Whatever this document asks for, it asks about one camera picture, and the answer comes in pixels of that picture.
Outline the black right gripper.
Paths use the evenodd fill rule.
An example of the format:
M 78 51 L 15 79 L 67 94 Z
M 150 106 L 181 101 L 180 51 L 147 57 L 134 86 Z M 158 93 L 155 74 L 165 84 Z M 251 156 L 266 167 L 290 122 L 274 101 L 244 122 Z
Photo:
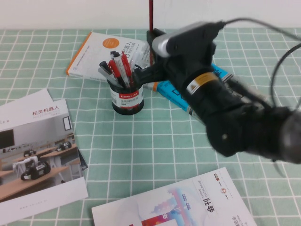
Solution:
M 160 29 L 147 31 L 150 66 L 134 69 L 136 84 L 170 81 L 178 91 L 217 91 L 219 79 L 212 67 L 216 45 L 213 42 L 173 56 L 166 51 L 166 33 Z

